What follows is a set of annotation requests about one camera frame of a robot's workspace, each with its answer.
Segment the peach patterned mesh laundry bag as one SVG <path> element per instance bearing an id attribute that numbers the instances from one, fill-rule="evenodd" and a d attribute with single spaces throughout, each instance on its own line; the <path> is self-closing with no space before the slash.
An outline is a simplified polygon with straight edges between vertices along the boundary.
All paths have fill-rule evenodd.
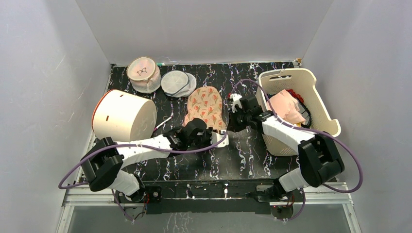
<path id="1" fill-rule="evenodd" d="M 188 98 L 187 114 L 184 117 L 183 126 L 191 120 L 199 118 L 207 127 L 215 130 L 225 130 L 226 123 L 222 114 L 223 100 L 218 90 L 212 86 L 204 86 L 194 90 Z"/>

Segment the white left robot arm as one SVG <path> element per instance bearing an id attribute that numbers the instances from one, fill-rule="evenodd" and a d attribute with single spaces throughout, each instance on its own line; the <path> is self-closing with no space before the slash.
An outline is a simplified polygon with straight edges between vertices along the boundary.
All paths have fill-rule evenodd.
<path id="1" fill-rule="evenodd" d="M 106 137 L 81 159 L 81 168 L 90 191 L 115 189 L 139 202 L 145 196 L 144 185 L 139 177 L 123 171 L 124 167 L 225 146 L 226 137 L 226 130 L 208 127 L 199 118 L 149 139 L 115 142 Z"/>

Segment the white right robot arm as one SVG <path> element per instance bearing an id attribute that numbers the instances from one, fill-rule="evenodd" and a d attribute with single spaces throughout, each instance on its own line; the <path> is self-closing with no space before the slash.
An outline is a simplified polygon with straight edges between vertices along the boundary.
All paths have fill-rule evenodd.
<path id="1" fill-rule="evenodd" d="M 255 97 L 231 94 L 232 109 L 227 129 L 240 132 L 250 127 L 276 138 L 297 152 L 299 168 L 273 181 L 267 194 L 286 201 L 293 191 L 307 186 L 319 187 L 344 171 L 344 164 L 333 139 L 323 133 L 308 132 L 277 118 L 272 111 L 263 111 Z"/>

